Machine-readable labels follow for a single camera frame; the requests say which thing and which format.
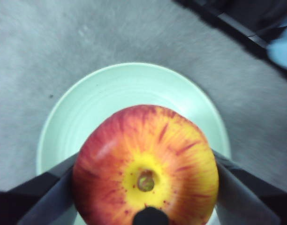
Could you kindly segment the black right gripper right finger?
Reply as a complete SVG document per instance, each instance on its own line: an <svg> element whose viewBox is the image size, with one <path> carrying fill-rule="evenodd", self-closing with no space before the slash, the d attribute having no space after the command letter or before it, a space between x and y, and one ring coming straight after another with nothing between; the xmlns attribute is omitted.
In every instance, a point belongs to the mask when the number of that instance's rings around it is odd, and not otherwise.
<svg viewBox="0 0 287 225"><path fill-rule="evenodd" d="M222 225L287 225L287 192L214 152L219 172L216 214Z"/></svg>

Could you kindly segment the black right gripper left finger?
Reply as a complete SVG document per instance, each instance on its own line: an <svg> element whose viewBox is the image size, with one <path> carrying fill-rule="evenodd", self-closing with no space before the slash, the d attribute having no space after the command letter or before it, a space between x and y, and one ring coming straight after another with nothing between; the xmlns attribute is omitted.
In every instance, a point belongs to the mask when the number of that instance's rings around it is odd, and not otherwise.
<svg viewBox="0 0 287 225"><path fill-rule="evenodd" d="M0 225L72 225L71 178L77 154L19 186L0 191Z"/></svg>

